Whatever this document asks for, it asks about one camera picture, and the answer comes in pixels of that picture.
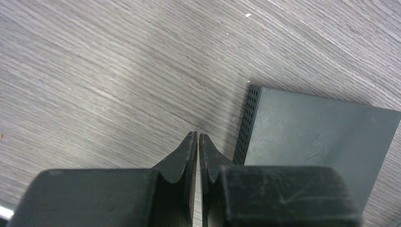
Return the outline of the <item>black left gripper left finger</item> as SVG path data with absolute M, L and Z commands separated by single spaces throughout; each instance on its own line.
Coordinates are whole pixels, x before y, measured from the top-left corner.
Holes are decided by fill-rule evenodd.
M 9 227 L 190 227 L 197 133 L 151 168 L 50 169 L 37 175 Z

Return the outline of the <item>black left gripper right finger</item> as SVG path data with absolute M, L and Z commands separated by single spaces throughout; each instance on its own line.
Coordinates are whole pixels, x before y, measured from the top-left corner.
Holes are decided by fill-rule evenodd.
M 359 227 L 343 178 L 320 166 L 241 166 L 199 136 L 205 227 Z

